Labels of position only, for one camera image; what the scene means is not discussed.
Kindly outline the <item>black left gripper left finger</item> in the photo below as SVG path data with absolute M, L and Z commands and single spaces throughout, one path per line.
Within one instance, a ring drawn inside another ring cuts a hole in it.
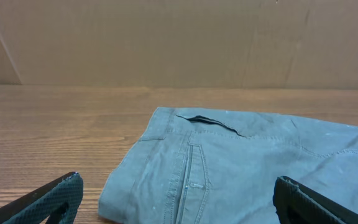
M 0 208 L 0 224 L 73 224 L 83 199 L 83 179 L 69 172 Z

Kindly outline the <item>grey shorts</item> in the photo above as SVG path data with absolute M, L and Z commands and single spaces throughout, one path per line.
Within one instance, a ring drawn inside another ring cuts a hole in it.
M 280 176 L 358 213 L 358 126 L 158 108 L 108 177 L 98 212 L 118 223 L 277 223 Z

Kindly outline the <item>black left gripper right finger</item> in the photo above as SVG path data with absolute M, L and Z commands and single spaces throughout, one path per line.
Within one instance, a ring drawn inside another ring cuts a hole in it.
M 273 205 L 280 224 L 358 224 L 358 214 L 303 184 L 278 177 Z

